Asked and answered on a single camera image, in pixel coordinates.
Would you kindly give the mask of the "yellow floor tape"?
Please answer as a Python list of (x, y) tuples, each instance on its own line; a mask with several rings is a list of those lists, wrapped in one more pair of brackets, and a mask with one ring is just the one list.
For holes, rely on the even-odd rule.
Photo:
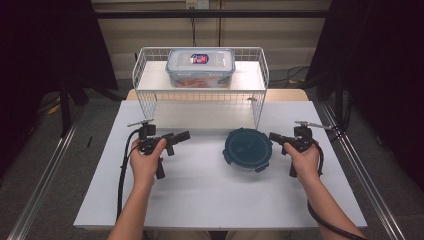
[(52, 101), (52, 103), (48, 107), (47, 114), (48, 115), (54, 114), (59, 109), (60, 105), (61, 105), (61, 97), (58, 96)]

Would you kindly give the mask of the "black metal stand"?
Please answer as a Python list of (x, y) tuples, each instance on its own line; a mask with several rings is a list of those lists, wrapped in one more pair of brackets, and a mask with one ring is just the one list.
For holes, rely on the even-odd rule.
[(335, 116), (338, 126), (343, 123), (343, 84), (344, 77), (341, 72), (337, 75), (337, 86), (335, 89)]
[(60, 82), (60, 107), (62, 116), (62, 133), (64, 137), (71, 128), (71, 113), (69, 99), (72, 99), (78, 106), (86, 105), (89, 101), (87, 94), (84, 91), (82, 79), (79, 77), (75, 78), (64, 78)]

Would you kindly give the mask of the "metal floor rail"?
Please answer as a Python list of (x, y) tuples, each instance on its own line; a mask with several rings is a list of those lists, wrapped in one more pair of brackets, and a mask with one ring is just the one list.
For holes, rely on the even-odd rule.
[(46, 194), (52, 184), (53, 178), (62, 162), (66, 151), (73, 140), (75, 131), (81, 122), (82, 116), (85, 112), (85, 107), (77, 109), (74, 121), (71, 123), (70, 128), (66, 134), (60, 138), (55, 151), (49, 159), (49, 162), (44, 170), (40, 180), (38, 181), (33, 193), (21, 211), (16, 223), (14, 224), (7, 240), (25, 240), (28, 232), (41, 208)]
[(361, 186), (366, 193), (369, 202), (371, 203), (375, 213), (380, 220), (380, 223), (388, 234), (390, 240), (406, 240), (401, 231), (392, 211), (389, 209), (368, 171), (362, 163), (356, 149), (352, 145), (348, 135), (341, 130), (335, 130), (336, 137), (334, 142), (337, 142), (343, 149), (344, 155), (350, 162), (350, 165), (358, 177)]

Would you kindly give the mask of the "person's left hand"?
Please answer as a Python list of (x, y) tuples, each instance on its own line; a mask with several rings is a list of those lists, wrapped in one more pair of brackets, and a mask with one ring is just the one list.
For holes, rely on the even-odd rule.
[(144, 155), (139, 151), (138, 145), (140, 143), (141, 141), (139, 139), (132, 142), (133, 151), (130, 154), (134, 187), (137, 189), (141, 189), (142, 187), (151, 188), (158, 167), (159, 157), (166, 146), (166, 140), (160, 140), (150, 155)]

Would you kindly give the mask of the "white wall socket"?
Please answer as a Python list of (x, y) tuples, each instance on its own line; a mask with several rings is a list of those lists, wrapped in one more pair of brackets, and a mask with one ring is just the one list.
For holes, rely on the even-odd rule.
[(186, 8), (190, 10), (208, 10), (209, 0), (185, 0)]

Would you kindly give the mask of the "person's right hand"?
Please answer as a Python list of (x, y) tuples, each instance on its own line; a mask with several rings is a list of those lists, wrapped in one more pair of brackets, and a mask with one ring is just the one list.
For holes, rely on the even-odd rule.
[(293, 146), (288, 151), (294, 168), (297, 172), (297, 178), (302, 185), (317, 182), (319, 180), (318, 160), (319, 152), (315, 145), (308, 150), (299, 153)]

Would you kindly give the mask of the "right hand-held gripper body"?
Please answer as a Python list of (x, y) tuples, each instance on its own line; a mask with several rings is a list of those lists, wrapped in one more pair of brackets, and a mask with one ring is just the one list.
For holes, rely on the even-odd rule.
[(323, 174), (323, 162), (324, 162), (324, 153), (322, 148), (319, 146), (318, 142), (313, 138), (312, 127), (322, 128), (325, 130), (331, 130), (329, 126), (323, 126), (316, 123), (311, 123), (308, 121), (296, 121), (297, 126), (294, 128), (294, 142), (292, 146), (299, 152), (302, 153), (308, 150), (312, 145), (315, 145), (319, 152), (319, 163), (318, 163), (318, 175)]

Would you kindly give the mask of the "white wire shelf rack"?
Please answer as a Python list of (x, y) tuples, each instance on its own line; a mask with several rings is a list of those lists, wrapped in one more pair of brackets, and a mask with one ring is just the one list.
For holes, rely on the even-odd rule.
[[(174, 48), (228, 48), (236, 70), (228, 88), (173, 87), (165, 67)], [(259, 125), (269, 82), (260, 47), (144, 47), (133, 73), (143, 117), (161, 129), (218, 129)]]

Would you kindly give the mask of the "black horizontal metal bar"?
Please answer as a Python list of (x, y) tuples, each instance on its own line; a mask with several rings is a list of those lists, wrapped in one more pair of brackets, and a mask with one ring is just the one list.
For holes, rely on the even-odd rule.
[(145, 10), (96, 11), (96, 19), (152, 18), (327, 18), (329, 10)]

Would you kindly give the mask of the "clear rectangular food container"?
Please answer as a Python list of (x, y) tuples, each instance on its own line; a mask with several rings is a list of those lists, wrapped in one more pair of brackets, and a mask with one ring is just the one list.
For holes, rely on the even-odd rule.
[(228, 48), (174, 48), (165, 67), (173, 87), (228, 88), (236, 70)]

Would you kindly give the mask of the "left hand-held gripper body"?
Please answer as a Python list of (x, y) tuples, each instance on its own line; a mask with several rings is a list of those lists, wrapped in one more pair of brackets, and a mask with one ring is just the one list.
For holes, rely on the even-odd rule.
[[(141, 127), (133, 131), (133, 133), (137, 133), (138, 139), (141, 141), (141, 143), (138, 145), (138, 149), (146, 155), (150, 155), (156, 148), (159, 141), (162, 139), (162, 137), (155, 137), (156, 125), (150, 123), (151, 121), (153, 121), (153, 119), (143, 120), (141, 122), (128, 125), (128, 127), (130, 127), (141, 124)], [(159, 156), (158, 166), (155, 173), (157, 179), (165, 178), (162, 161), (163, 158)]]

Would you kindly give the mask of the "wooden desk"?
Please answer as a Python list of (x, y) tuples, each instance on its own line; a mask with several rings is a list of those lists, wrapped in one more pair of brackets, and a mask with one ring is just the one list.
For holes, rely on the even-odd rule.
[(265, 101), (308, 101), (308, 96), (301, 89), (268, 89)]

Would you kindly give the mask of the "black curtain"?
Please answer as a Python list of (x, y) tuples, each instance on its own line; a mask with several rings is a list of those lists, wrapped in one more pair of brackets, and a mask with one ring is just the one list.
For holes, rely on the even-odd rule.
[(424, 0), (332, 0), (306, 82), (342, 85), (424, 190)]
[(0, 176), (35, 125), (43, 96), (116, 90), (91, 0), (0, 0)]

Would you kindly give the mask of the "round dark teal food container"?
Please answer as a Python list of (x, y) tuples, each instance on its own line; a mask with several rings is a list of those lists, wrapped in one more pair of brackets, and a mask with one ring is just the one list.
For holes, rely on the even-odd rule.
[(239, 128), (226, 138), (223, 156), (229, 165), (259, 173), (269, 166), (272, 142), (256, 129)]

